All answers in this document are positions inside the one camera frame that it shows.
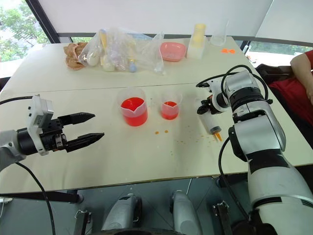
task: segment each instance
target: white wall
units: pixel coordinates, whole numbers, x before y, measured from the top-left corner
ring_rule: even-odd
[[[313,43],[313,0],[274,0],[256,37]]]
[[[120,26],[142,33],[191,34],[196,23],[213,34],[255,36],[272,0],[39,0],[58,33],[97,32]]]

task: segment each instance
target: pink bowl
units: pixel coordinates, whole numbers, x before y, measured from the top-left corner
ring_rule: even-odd
[[[181,43],[162,43],[160,47],[163,60],[179,61],[186,53],[186,46]]]

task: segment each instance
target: plastic beaker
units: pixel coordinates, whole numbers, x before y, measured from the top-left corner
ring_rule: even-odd
[[[164,119],[173,120],[179,114],[182,94],[175,91],[163,92],[161,98],[161,115]]]
[[[124,120],[130,126],[140,126],[148,118],[146,95],[142,89],[131,87],[117,95]]]
[[[214,34],[210,39],[210,43],[212,45],[220,47],[225,44],[228,23],[228,19],[222,19],[220,20],[220,23],[217,24],[217,28],[215,29]]]

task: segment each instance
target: person's arm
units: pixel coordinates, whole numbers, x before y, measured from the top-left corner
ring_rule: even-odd
[[[311,73],[312,65],[309,58],[303,53],[294,57],[290,64],[294,75],[304,86],[307,96],[313,105],[313,75]]]

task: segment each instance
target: floor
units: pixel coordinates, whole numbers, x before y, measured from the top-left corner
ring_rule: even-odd
[[[142,197],[143,214],[141,227],[172,229],[173,219],[169,212],[169,199],[174,190],[187,191],[189,179],[152,182],[136,185],[115,186],[80,190],[84,201],[79,204],[52,202],[57,235],[72,235],[75,214],[78,209],[92,212],[90,232],[101,230],[102,223],[118,198],[127,193]],[[246,211],[250,210],[247,182],[233,186]],[[218,218],[212,213],[212,205],[225,200],[230,206],[231,222],[242,219],[236,205],[225,188],[219,188],[211,177],[193,179],[188,192],[201,222],[204,235],[222,234]],[[51,224],[46,203],[34,200],[13,199],[4,205],[0,219],[1,235],[51,234]]]

